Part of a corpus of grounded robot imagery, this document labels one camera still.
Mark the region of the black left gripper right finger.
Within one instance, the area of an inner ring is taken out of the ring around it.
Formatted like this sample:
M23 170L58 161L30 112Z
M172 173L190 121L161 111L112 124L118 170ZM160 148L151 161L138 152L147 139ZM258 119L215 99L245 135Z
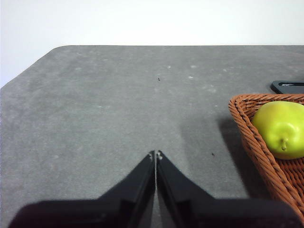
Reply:
M156 153L157 187L178 228L301 228L294 210L268 199L216 199Z

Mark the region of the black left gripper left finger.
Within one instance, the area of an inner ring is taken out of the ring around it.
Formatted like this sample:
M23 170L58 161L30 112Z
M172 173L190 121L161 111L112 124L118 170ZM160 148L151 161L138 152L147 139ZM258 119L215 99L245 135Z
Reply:
M155 194L155 152L97 199L47 200L22 207L11 228L149 227Z

